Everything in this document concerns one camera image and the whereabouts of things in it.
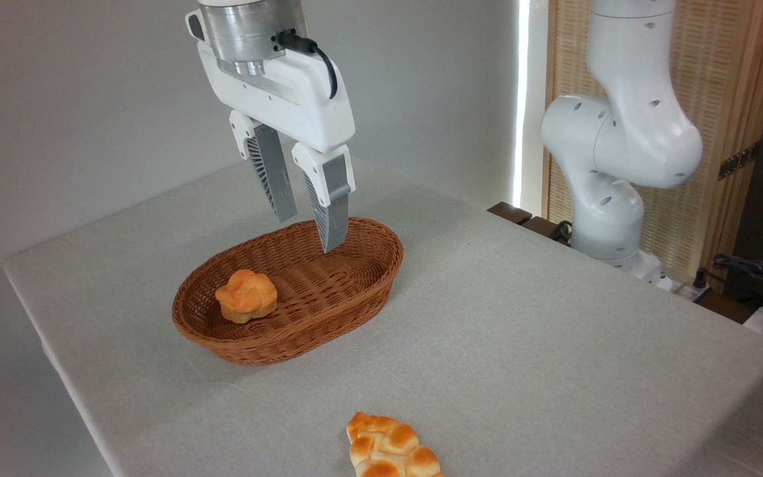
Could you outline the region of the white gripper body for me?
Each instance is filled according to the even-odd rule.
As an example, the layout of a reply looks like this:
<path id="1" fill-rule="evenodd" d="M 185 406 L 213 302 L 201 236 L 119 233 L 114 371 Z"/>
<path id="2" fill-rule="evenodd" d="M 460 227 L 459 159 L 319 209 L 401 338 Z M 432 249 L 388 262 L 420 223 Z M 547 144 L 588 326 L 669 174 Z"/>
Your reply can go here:
<path id="1" fill-rule="evenodd" d="M 303 10 L 194 10 L 187 29 L 224 105 L 321 153 L 354 136 L 337 67 L 279 42 L 284 32 L 307 36 Z"/>

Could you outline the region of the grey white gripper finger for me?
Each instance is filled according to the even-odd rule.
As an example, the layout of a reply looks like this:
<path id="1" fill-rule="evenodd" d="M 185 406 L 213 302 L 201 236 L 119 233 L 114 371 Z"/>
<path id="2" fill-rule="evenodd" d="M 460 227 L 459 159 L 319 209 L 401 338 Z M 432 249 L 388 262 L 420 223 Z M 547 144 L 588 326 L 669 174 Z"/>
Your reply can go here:
<path id="1" fill-rule="evenodd" d="M 249 160 L 264 195 L 278 221 L 284 223 L 297 214 L 293 187 L 287 171 L 279 133 L 275 128 L 231 111 L 229 123 L 243 160 Z"/>
<path id="2" fill-rule="evenodd" d="M 305 175 L 322 250 L 330 253 L 347 237 L 348 196 L 356 189 L 350 151 L 342 145 L 321 153 L 297 142 L 291 154 Z"/>

